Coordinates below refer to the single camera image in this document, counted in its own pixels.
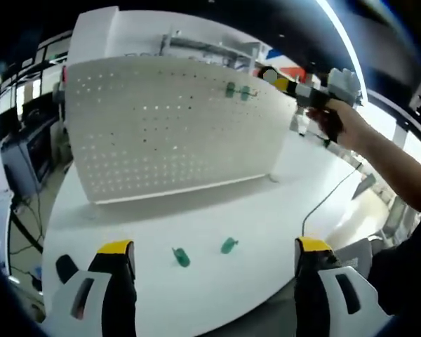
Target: computer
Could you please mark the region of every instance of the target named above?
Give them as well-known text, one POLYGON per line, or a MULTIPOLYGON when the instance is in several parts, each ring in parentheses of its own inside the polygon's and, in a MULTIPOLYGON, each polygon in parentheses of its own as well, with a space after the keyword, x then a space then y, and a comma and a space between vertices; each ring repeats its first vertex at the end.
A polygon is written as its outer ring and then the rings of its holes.
POLYGON ((17 134, 20 129, 20 122, 17 117, 17 108, 12 107, 0 114, 0 140, 9 134, 17 134))
POLYGON ((43 123, 58 113, 52 93, 46 93, 25 103, 22 110, 22 121, 26 126, 43 123))

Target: monitor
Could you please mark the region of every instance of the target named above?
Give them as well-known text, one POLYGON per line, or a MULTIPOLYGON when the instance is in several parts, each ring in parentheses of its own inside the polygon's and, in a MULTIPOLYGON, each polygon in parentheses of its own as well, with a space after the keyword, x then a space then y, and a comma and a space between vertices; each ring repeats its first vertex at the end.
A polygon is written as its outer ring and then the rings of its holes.
POLYGON ((38 119, 43 119, 44 117, 51 117, 52 115, 57 114, 56 104, 53 102, 53 94, 46 93, 40 95, 38 98, 35 98, 29 102, 26 102, 22 106, 22 120, 25 124, 31 119, 32 116, 38 116, 38 119))
POLYGON ((12 107, 0 114, 0 140, 7 135, 17 134, 20 129, 20 122, 17 117, 17 108, 12 107))

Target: ceiling light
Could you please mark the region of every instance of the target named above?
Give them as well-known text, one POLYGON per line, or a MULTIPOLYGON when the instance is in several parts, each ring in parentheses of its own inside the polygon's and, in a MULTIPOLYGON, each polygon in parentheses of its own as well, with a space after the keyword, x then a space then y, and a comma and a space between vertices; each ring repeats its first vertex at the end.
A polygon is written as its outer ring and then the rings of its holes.
POLYGON ((348 33, 346 33, 345 28, 343 27, 342 23, 340 22, 340 19, 338 18, 337 14, 335 14, 334 10, 326 0, 315 0, 318 5, 320 5, 321 9, 326 13, 329 20, 334 25, 335 29, 337 30, 338 34, 340 35, 343 43, 345 44, 345 47, 348 51, 348 54, 351 58, 352 64, 354 65, 354 70, 357 74, 357 77, 360 81, 360 90, 362 92, 363 101, 366 103, 368 102, 368 94, 366 93, 366 85, 365 85, 365 79, 363 77, 363 72, 360 67, 359 59, 357 58, 356 51, 354 50, 354 46, 351 43, 351 40, 349 39, 348 33))
POLYGON ((8 279, 16 284, 20 284, 20 281, 18 278, 14 277, 14 276, 8 276, 8 279))

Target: black cable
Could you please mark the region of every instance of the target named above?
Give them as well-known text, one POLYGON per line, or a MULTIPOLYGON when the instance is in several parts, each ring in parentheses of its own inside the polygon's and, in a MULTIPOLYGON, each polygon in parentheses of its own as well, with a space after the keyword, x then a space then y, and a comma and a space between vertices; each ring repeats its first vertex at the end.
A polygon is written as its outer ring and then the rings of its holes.
MULTIPOLYGON (((41 239, 42 235, 39 234, 39 237, 36 239, 36 242, 39 243, 39 240, 41 239)), ((18 249, 17 251, 12 251, 9 253, 9 255, 17 255, 19 253, 22 253, 23 251, 26 251, 27 249, 34 248, 32 244, 29 244, 28 246, 22 247, 21 249, 18 249)))
POLYGON ((44 248, 38 243, 38 241, 28 232, 28 229, 23 225, 22 221, 17 217, 14 212, 11 212, 10 220, 14 223, 17 227, 19 232, 28 240, 28 242, 40 253, 44 251, 44 248))
POLYGON ((29 173, 30 173, 30 175, 31 175, 31 178, 32 178, 32 180, 33 180, 33 183, 34 183, 34 189, 36 190, 36 196, 37 196, 37 215, 38 215, 38 217, 39 217, 39 223, 41 224, 41 228, 40 228, 40 230, 41 230, 41 233, 42 233, 42 217, 41 217, 41 196, 39 195, 39 191, 38 191, 38 189, 37 189, 37 181, 36 181, 36 178, 33 176, 33 174, 32 174, 32 166, 31 166, 31 164, 28 162, 28 159, 27 159, 27 157, 25 156, 25 154, 23 153, 23 150, 22 150, 22 148, 20 147, 20 144, 17 144, 17 147, 19 148, 19 151, 20 151, 20 154, 22 155, 22 157, 23 157, 23 159, 24 159, 24 161, 25 161, 25 164, 27 165, 27 168, 28 168, 28 171, 29 171, 29 173))
MULTIPOLYGON (((22 202, 22 204, 25 206, 25 207, 27 207, 30 211, 31 211, 31 213, 33 214, 33 216, 34 216, 34 219, 35 219, 35 221, 36 221, 36 225, 38 226, 38 229, 39 229, 39 236, 37 237, 37 239, 36 239, 36 242, 38 242, 39 243, 39 240, 41 239, 41 238, 44 238, 44 234, 42 233, 42 223, 40 222, 40 220, 38 220, 38 218, 37 218, 37 216, 36 216, 36 213, 34 212, 34 210, 31 208, 31 206, 28 204, 28 202, 26 201, 26 200, 24 200, 24 199, 21 199, 21 202, 22 202)), ((23 252, 23 251, 26 251, 27 249, 30 249, 30 248, 33 248, 34 246, 32 245, 32 244, 30 244, 30 245, 28 245, 28 246, 25 246, 25 247, 22 247, 21 249, 18 249, 17 251, 13 251, 13 252, 9 252, 9 255, 16 255, 16 254, 19 254, 19 253, 21 253, 21 252, 23 252)))
POLYGON ((23 206, 27 207, 29 209, 29 211, 32 213, 32 215, 33 215, 33 217, 36 221, 37 227, 39 228, 39 236, 45 238, 44 234, 43 234, 43 227, 42 227, 41 218, 40 217, 39 217, 39 219, 37 218, 36 212, 34 212, 34 209, 29 205, 29 202, 27 200, 22 199, 22 204, 23 204, 23 206))
POLYGON ((13 265, 11 266, 11 269, 17 270, 18 272, 21 272, 22 274, 32 276, 30 272, 25 272, 25 271, 23 271, 23 270, 21 270, 19 268, 14 267, 13 265))
POLYGON ((359 165, 357 165, 357 167, 350 173, 348 174, 346 177, 344 177, 330 192, 328 195, 326 195, 323 200, 321 200, 315 207, 314 209, 312 209, 304 218, 304 220, 302 221, 302 228, 301 228, 301 235, 304 236, 305 233, 305 226, 306 226, 306 221, 307 219, 309 219, 309 217, 322 205, 324 204, 324 202, 332 195, 332 193, 334 193, 336 191, 336 189, 338 189, 338 187, 343 184, 343 182, 348 179, 350 176, 352 176, 352 174, 354 174, 355 171, 357 171, 360 166, 362 165, 362 163, 359 163, 359 165))

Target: floor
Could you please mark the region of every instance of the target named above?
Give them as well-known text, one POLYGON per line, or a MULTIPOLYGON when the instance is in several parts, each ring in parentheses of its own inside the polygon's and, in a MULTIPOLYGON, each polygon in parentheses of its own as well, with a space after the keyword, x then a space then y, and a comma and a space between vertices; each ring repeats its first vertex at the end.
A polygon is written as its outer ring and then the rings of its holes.
MULTIPOLYGON (((57 168, 48 178, 39 198, 33 197, 28 207, 20 207, 18 217, 34 237, 42 237, 39 242, 44 245, 44 234, 50 218, 56 194, 64 179, 62 168, 57 168)), ((367 190, 349 205, 347 212, 328 238, 334 248, 341 248, 379 230, 388 216, 385 204, 371 191, 367 190)), ((24 307, 43 309, 43 294, 34 290, 32 278, 28 274, 37 274, 41 267, 41 254, 29 247, 27 240, 20 234, 14 224, 10 228, 10 264, 11 273, 20 282, 14 284, 24 307)), ((293 302, 293 285, 288 284, 267 302, 236 321, 207 333, 207 337, 256 337, 256 336, 293 336, 295 331, 295 306, 293 302)))

